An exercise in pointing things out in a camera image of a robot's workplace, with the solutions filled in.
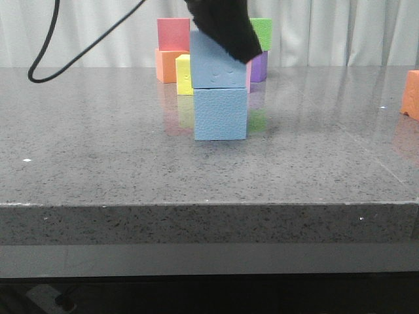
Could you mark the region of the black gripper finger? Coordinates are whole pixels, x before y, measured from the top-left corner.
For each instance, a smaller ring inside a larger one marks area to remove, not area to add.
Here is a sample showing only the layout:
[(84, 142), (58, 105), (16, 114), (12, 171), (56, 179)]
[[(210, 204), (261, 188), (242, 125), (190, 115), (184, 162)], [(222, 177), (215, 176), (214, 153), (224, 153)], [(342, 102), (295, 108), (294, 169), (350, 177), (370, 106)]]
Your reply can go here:
[(189, 0), (186, 2), (197, 28), (243, 64), (263, 53), (250, 22), (247, 1)]

